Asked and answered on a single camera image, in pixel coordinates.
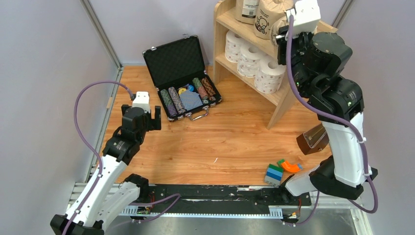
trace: metal floor plate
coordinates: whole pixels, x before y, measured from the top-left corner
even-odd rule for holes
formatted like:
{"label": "metal floor plate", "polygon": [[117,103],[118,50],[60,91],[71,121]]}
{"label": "metal floor plate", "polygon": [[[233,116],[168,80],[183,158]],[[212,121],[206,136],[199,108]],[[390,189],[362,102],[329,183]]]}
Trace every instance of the metal floor plate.
{"label": "metal floor plate", "polygon": [[[301,220],[310,209],[301,210]],[[350,210],[317,209],[311,221],[295,228],[276,219],[161,217],[148,223],[134,223],[119,216],[106,235],[358,235]]]}

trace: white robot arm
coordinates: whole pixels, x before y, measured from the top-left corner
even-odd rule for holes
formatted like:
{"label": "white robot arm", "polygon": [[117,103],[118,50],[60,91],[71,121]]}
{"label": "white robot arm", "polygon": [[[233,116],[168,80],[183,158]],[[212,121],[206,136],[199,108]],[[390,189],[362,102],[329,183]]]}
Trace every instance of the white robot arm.
{"label": "white robot arm", "polygon": [[279,29],[273,39],[278,44],[278,63],[290,65],[294,89],[301,97],[309,99],[306,105],[318,114],[328,134],[333,156],[309,172],[290,176],[282,186],[293,196],[318,190],[356,200],[363,192],[362,183],[368,176],[374,178],[377,170],[364,161],[356,136],[356,131],[363,136],[362,90],[355,82],[340,76],[352,50],[336,33],[313,34],[320,20],[316,0],[297,1],[295,8],[286,11],[286,16],[288,21],[294,20],[294,40],[291,55],[287,56],[288,26]]}
{"label": "white robot arm", "polygon": [[[148,196],[148,180],[132,174],[124,180],[120,189],[107,201],[106,196],[138,153],[145,133],[161,130],[161,107],[156,106],[155,118],[151,119],[148,92],[137,92],[133,105],[123,105],[122,125],[114,132],[103,150],[102,169],[97,169],[77,201],[65,215],[55,215],[50,225],[57,235],[103,235],[109,224],[131,202]],[[80,203],[86,198],[82,208]]]}

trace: green block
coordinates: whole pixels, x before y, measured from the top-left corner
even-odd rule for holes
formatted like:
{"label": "green block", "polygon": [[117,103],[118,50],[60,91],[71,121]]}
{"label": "green block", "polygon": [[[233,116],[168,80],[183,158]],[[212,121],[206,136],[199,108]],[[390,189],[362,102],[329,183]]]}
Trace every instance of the green block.
{"label": "green block", "polygon": [[276,171],[279,171],[279,172],[284,172],[284,169],[282,169],[281,167],[278,167],[276,165],[270,164],[268,167],[271,168],[271,169],[274,169]]}
{"label": "green block", "polygon": [[285,162],[285,160],[284,160],[284,159],[279,160],[279,161],[277,162],[278,166],[279,166],[279,167],[281,167],[281,164],[282,164],[283,162]]}

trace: poker chip stack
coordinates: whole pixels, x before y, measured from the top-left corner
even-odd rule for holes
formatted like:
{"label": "poker chip stack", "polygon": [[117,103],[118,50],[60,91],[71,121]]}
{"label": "poker chip stack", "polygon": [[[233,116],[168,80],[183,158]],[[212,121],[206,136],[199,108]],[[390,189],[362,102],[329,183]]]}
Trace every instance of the poker chip stack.
{"label": "poker chip stack", "polygon": [[195,77],[192,81],[193,81],[193,84],[195,85],[195,88],[197,89],[197,92],[199,93],[200,97],[202,98],[202,102],[204,104],[209,103],[209,101],[208,101],[209,95],[206,92],[206,90],[203,87],[200,80],[197,77]]}
{"label": "poker chip stack", "polygon": [[174,108],[173,101],[171,100],[168,91],[162,90],[160,93],[161,93],[161,97],[163,98],[164,104],[166,105],[170,116],[175,117],[177,115],[177,111]]}
{"label": "poker chip stack", "polygon": [[214,95],[216,94],[215,91],[213,90],[212,85],[209,83],[207,78],[203,78],[202,79],[202,85],[204,86],[205,90],[207,91],[207,94],[209,95],[209,99],[211,101],[215,101],[215,97]]}
{"label": "poker chip stack", "polygon": [[184,105],[182,101],[180,100],[179,94],[177,94],[176,89],[174,89],[174,87],[170,87],[168,91],[169,91],[171,99],[173,100],[173,104],[177,109],[177,112],[179,114],[186,112],[186,109],[184,108]]}

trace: wooden shelf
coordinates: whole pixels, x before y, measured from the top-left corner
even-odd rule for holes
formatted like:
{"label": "wooden shelf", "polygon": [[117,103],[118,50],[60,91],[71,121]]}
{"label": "wooden shelf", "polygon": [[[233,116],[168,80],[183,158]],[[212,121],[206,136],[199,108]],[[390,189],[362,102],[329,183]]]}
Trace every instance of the wooden shelf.
{"label": "wooden shelf", "polygon": [[281,84],[281,87],[280,87],[280,89],[277,92],[272,93],[272,94],[262,93],[262,92],[258,91],[258,89],[255,87],[254,78],[242,76],[236,70],[237,63],[232,63],[231,61],[227,60],[224,53],[223,54],[220,54],[219,56],[217,56],[215,58],[215,61],[219,62],[219,64],[221,64],[227,70],[229,70],[230,72],[232,72],[235,76],[237,76],[238,78],[240,78],[242,81],[244,81],[250,87],[252,87],[254,90],[256,90],[257,92],[259,92],[263,97],[267,98],[267,100],[269,100],[274,105],[278,105],[278,103],[281,100],[281,98],[287,93],[287,89],[289,89],[288,80],[287,80],[287,78],[285,76],[284,79],[283,79],[283,82]]}
{"label": "wooden shelf", "polygon": [[[268,55],[277,58],[277,47],[272,45],[271,40],[258,38],[254,34],[254,26],[252,24],[242,23],[235,19],[235,7],[226,11],[216,18],[216,21],[225,26],[229,30],[241,36],[243,39],[257,46],[261,51]],[[317,26],[318,32],[336,32],[337,29],[320,21]]]}
{"label": "wooden shelf", "polygon": [[[271,40],[265,40],[258,38],[254,34],[254,26],[252,24],[242,23],[235,19],[235,4],[236,0],[220,0],[215,6],[215,20],[214,20],[214,58],[213,64],[213,82],[219,83],[224,77],[229,74],[234,74],[240,78],[251,88],[260,93],[267,100],[272,102],[276,108],[271,116],[271,120],[267,125],[267,129],[270,129],[283,115],[293,106],[296,98],[292,93],[288,84],[287,74],[285,75],[281,87],[273,94],[265,94],[254,85],[254,78],[247,78],[242,76],[236,70],[236,63],[232,63],[225,58],[225,43],[226,33],[231,30],[234,33],[241,36],[251,44],[257,46],[260,50],[277,58],[278,48],[272,45]],[[336,32],[337,29],[320,21],[317,25],[318,32]]]}

